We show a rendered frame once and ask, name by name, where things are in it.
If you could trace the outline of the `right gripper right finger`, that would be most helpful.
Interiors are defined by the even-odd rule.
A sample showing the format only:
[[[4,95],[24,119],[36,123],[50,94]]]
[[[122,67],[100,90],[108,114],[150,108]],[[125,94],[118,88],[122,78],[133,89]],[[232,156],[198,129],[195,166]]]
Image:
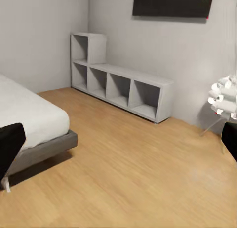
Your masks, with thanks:
[[[226,122],[221,139],[237,162],[237,124]]]

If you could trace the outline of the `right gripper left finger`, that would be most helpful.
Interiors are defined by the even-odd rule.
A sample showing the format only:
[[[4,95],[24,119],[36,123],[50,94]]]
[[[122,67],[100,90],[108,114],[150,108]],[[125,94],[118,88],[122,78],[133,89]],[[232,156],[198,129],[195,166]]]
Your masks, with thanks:
[[[21,122],[0,128],[0,182],[26,141]]]

